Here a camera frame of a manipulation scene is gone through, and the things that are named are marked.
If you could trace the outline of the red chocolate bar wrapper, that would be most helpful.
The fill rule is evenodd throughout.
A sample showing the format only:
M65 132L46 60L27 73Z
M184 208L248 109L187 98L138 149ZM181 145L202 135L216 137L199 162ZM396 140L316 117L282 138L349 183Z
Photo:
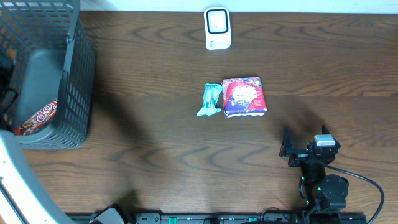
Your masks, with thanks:
M58 99L56 98L32 115L18 128L15 128L13 133L17 136L27 136L34 134L36 131L47 125L55 117L57 105Z

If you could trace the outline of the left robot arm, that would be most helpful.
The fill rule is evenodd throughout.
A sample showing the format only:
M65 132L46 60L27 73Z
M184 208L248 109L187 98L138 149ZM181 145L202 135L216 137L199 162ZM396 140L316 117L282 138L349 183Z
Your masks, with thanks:
M1 216L7 223L77 223L50 198L1 118Z

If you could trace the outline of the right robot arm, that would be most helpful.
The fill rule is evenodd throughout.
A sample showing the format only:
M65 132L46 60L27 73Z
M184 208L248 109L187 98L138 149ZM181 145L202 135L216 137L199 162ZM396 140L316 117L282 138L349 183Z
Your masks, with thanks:
M288 166L301 170L299 193L307 201L307 208L298 215L302 223L342 222L340 210L346 207L349 183L344 177L325 172L340 147L325 125L305 149L294 147L289 129L284 129L279 156L289 159Z

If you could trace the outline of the teal snack wrapper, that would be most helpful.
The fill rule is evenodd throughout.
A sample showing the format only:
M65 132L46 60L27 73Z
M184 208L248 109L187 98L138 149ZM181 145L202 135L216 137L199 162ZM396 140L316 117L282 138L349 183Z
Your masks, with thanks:
M203 94L203 104L197 112L197 116L212 116L221 111L216 105L219 100L222 86L220 84L206 83Z

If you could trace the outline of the pink purple tissue pack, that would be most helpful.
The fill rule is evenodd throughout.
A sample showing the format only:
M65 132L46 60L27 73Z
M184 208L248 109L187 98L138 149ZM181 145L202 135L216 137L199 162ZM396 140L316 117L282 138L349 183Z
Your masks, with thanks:
M265 115L267 105L260 77L224 79L222 88L226 118Z

